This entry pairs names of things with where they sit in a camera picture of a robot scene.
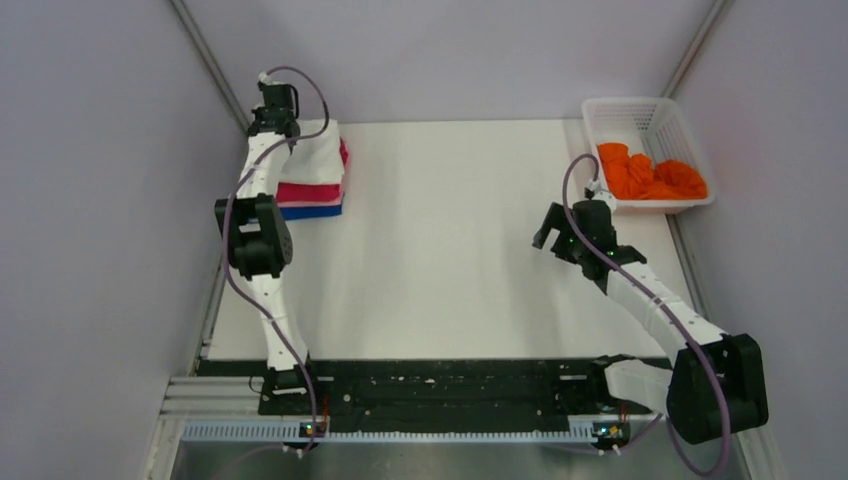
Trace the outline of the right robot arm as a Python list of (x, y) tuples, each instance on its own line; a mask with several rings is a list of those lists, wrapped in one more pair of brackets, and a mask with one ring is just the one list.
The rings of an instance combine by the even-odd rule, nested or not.
[(731, 335), (667, 288), (635, 247), (617, 241), (602, 200), (549, 206), (533, 245), (552, 231), (551, 251), (579, 267), (660, 346), (670, 365), (650, 366), (624, 354), (601, 357), (601, 375), (586, 385), (589, 404), (612, 412), (625, 400), (663, 413), (689, 444), (756, 429), (770, 419), (762, 351), (748, 334)]

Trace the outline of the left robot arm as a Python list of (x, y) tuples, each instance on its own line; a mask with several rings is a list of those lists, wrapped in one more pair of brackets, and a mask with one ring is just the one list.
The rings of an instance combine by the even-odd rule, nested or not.
[(234, 191), (215, 203), (224, 243), (227, 281), (258, 310), (265, 336), (268, 372), (263, 392), (282, 395), (297, 413), (319, 404), (320, 386), (309, 379), (308, 348), (285, 305), (284, 269), (293, 260), (291, 233), (277, 205), (283, 164), (301, 134), (297, 89), (286, 83), (258, 82), (261, 102), (252, 109), (248, 154)]

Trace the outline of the white printed t-shirt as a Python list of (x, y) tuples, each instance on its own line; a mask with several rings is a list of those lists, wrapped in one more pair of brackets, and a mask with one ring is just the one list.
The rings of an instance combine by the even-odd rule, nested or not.
[(282, 167), (279, 182), (307, 186), (336, 185), (342, 183), (344, 174), (338, 122), (330, 119), (320, 136), (295, 145)]

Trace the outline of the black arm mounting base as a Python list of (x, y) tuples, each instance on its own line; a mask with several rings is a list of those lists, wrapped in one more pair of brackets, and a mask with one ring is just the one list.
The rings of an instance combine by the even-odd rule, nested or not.
[(201, 377), (259, 381), (262, 416), (302, 417), (324, 434), (565, 433), (580, 416), (648, 408), (601, 393), (591, 359), (310, 360), (305, 394), (267, 396), (260, 360), (203, 360)]

